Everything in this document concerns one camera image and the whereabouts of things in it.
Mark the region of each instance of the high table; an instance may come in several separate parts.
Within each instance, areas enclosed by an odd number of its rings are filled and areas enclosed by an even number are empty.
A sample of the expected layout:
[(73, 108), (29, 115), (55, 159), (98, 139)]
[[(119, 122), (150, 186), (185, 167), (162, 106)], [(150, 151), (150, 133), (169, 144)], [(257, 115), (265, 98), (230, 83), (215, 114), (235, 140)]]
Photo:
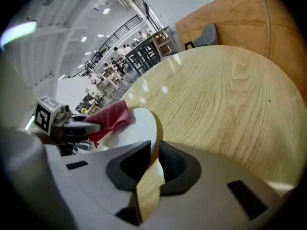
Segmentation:
[[(155, 65), (125, 93), (144, 107), (158, 140), (223, 154), (280, 194), (297, 185), (306, 165), (307, 111), (290, 78), (267, 58), (234, 46), (183, 51)], [(159, 201), (156, 159), (137, 186), (142, 218)]]

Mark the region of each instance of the red cloth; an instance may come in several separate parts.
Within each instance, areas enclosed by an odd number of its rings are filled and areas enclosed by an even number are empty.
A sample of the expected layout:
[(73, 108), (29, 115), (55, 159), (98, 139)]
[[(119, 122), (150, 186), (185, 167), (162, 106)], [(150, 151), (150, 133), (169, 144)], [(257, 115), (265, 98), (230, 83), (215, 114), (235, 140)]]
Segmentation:
[(88, 116), (84, 122), (100, 123), (103, 125), (103, 129), (100, 132), (88, 136), (89, 140), (93, 141), (97, 146), (97, 141), (107, 133), (129, 124), (130, 115), (127, 104), (124, 100), (115, 102), (101, 111)]

